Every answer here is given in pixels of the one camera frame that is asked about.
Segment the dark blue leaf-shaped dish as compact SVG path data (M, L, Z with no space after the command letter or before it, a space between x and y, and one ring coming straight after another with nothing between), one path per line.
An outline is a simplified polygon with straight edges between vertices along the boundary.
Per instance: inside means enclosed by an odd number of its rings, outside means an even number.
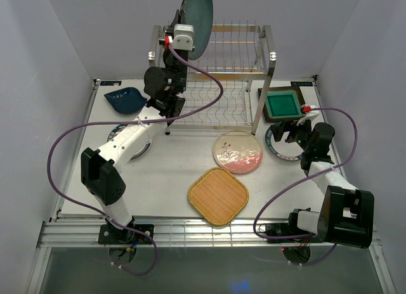
M135 87L125 87L104 95L111 107L120 114L132 115L140 111L147 99Z

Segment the square bamboo-pattern tray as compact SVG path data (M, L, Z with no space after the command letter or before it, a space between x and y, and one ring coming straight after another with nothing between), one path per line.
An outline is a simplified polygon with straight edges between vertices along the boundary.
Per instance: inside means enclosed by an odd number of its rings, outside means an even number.
M249 201L249 192L229 171L216 167L198 178L188 190L188 201L212 226L229 224Z

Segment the large dark teal round plate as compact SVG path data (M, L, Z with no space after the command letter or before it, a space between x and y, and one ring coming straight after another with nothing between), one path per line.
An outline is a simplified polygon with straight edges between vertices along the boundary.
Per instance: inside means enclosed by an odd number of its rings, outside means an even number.
M190 60L199 59L207 48L213 26L213 0L182 0L180 10L185 14L186 25L194 29L194 51Z

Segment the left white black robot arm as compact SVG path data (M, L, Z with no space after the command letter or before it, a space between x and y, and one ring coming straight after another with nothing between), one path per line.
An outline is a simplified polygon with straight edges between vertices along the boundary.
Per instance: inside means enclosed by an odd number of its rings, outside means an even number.
M81 182L112 218L108 231L127 243L134 237L133 216L124 203L126 185L120 173L135 151L149 142L180 115L184 98L179 95L187 84L187 66L166 49L164 67L150 67L144 74L144 92L150 98L138 114L137 123L127 125L115 138L93 151L81 154Z

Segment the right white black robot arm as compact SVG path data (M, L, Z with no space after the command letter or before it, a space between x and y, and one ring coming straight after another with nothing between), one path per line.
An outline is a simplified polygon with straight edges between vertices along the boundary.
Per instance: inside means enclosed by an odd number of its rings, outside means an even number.
M294 209L286 226L288 237L302 241L314 234L319 241L357 248L368 248L372 242L374 195L350 184L334 167L329 155L334 128L324 122L312 125L309 120L299 125L296 121L270 126L273 138L279 142L288 132L286 143L297 143L303 150L300 165L309 179L324 194L320 211Z

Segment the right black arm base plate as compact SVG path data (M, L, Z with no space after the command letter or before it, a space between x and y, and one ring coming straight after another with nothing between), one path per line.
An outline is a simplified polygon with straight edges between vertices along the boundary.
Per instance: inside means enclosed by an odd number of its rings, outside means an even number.
M308 231L300 230L295 227L291 227L287 222L274 222L261 224L258 227L258 231L265 236L281 237L288 236L288 239L268 240L269 243L282 243L282 242L295 242L306 241L306 238L292 238L292 236L298 235L310 235Z

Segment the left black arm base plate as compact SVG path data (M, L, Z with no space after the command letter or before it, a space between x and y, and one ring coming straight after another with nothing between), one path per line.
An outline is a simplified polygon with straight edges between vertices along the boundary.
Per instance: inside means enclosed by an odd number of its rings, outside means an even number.
M135 224L130 227L137 231L147 234L151 238L154 237L153 224ZM142 245L151 245L152 241L139 233L134 233L126 229L117 229L115 226L111 224L104 224L100 227L97 243L100 245L131 246L134 243Z

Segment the white plate green red rim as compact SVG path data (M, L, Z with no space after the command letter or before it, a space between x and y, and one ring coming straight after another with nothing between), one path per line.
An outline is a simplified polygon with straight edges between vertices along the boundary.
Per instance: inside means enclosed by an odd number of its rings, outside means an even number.
M107 136L107 142L115 139L115 137L121 132L123 131L123 129L127 127L127 125L124 124L119 124L117 126L115 126L110 133ZM137 152L135 152L133 154L133 156L130 158L130 161L136 160L140 157L142 157L143 155L145 155L149 149L152 147L153 144L153 139L149 139Z

